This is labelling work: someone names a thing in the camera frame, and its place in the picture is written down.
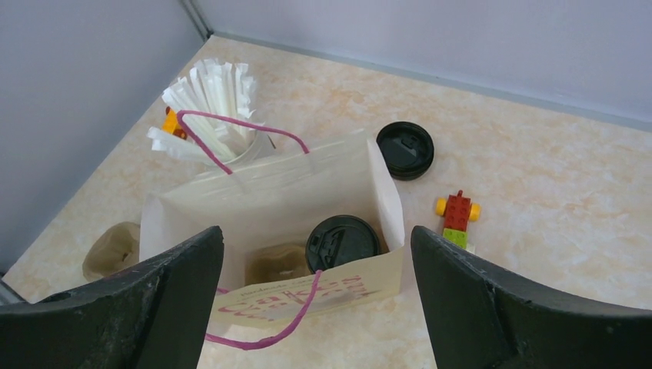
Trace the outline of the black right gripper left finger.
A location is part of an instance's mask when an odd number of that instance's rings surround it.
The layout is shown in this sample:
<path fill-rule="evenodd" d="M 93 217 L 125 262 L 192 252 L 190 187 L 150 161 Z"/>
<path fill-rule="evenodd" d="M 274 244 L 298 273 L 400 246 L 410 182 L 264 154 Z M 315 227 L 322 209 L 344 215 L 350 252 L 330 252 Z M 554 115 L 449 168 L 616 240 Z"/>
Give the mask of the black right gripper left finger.
<path fill-rule="evenodd" d="M 1 309 L 3 368 L 194 368 L 224 257 L 212 226 L 110 277 Z"/>

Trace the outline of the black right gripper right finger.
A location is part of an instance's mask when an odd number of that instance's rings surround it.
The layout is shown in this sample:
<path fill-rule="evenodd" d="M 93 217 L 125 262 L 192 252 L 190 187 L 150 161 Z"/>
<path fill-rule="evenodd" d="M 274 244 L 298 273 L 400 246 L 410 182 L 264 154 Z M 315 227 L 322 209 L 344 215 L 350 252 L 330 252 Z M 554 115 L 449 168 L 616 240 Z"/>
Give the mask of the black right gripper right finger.
<path fill-rule="evenodd" d="M 411 232 L 417 287 L 439 368 L 649 368 L 651 312 L 583 298 Z"/>

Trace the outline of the black coffee cup lid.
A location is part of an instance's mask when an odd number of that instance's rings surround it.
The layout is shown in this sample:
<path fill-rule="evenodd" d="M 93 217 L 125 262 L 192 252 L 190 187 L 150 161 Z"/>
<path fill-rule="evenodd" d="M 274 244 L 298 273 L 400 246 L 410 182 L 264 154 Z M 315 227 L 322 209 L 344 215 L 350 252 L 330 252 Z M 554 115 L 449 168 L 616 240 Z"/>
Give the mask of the black coffee cup lid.
<path fill-rule="evenodd" d="M 381 242 L 375 230 L 363 219 L 346 214 L 323 220 L 305 245 L 306 262 L 312 273 L 379 254 Z"/>

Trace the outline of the beige pink cake bag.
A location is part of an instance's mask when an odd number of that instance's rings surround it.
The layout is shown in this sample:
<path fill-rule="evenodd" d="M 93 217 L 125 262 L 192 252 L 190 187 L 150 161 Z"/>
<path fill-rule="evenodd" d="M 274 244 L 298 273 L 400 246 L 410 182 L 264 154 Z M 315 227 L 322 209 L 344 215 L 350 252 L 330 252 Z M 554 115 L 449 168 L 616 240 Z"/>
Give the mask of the beige pink cake bag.
<path fill-rule="evenodd" d="M 245 285 L 247 256 L 279 244 L 306 245 L 323 220 L 353 215 L 377 233 L 381 254 L 285 281 Z M 398 190 L 375 138 L 366 131 L 327 138 L 237 168 L 220 164 L 163 193 L 141 212 L 142 260 L 209 227 L 221 229 L 224 257 L 211 316 L 227 326 L 282 324 L 259 341 L 206 334 L 207 341 L 243 351 L 277 344 L 307 314 L 396 295 L 401 288 L 405 229 Z"/>

